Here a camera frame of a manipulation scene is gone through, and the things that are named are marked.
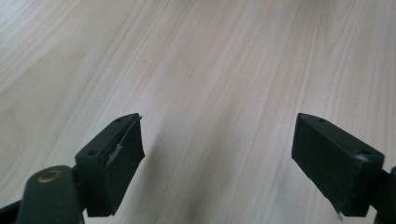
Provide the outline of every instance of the wooden table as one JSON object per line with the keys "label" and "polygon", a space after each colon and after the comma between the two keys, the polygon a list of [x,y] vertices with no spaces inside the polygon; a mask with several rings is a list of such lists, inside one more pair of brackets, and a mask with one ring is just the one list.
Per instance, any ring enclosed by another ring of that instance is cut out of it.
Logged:
{"label": "wooden table", "polygon": [[290,158],[295,118],[396,165],[396,1],[0,2],[0,206],[134,112],[147,157],[87,223],[341,223]]}

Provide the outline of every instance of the black plastic part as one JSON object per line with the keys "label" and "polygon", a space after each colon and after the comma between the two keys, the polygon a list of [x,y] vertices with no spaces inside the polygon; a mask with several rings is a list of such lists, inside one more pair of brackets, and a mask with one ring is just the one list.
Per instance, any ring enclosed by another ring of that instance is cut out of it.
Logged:
{"label": "black plastic part", "polygon": [[17,220],[18,212],[20,211],[20,205],[21,201],[17,201],[0,209],[0,223],[14,224]]}
{"label": "black plastic part", "polygon": [[32,175],[26,183],[17,224],[83,223],[70,167],[54,166]]}
{"label": "black plastic part", "polygon": [[325,119],[297,116],[292,158],[347,217],[365,217],[384,155]]}
{"label": "black plastic part", "polygon": [[144,157],[138,114],[115,119],[76,155],[89,217],[116,213]]}

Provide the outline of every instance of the wood grain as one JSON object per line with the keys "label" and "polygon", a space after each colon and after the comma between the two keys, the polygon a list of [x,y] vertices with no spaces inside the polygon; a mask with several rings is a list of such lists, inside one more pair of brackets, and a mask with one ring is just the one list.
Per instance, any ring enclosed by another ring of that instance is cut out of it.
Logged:
{"label": "wood grain", "polygon": [[341,223],[290,158],[295,118],[389,170],[395,40],[394,0],[1,1],[0,206],[138,112],[147,157],[117,214],[87,223]]}

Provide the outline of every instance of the black object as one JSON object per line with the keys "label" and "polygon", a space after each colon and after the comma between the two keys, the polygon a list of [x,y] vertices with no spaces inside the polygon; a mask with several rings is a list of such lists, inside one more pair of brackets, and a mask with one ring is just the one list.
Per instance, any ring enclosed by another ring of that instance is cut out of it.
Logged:
{"label": "black object", "polygon": [[337,213],[396,223],[396,169],[382,170],[384,155],[325,119],[298,114],[291,152]]}
{"label": "black object", "polygon": [[115,215],[145,157],[138,114],[115,119],[76,155],[76,166],[32,175],[21,202],[0,209],[0,223],[83,223]]}

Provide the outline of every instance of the wooden surface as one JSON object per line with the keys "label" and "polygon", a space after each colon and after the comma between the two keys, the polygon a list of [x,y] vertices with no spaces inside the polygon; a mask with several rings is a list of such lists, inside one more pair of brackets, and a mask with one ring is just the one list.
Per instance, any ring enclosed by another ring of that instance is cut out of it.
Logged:
{"label": "wooden surface", "polygon": [[290,158],[296,115],[388,171],[395,97],[394,0],[1,1],[0,206],[138,112],[147,157],[87,223],[341,223]]}

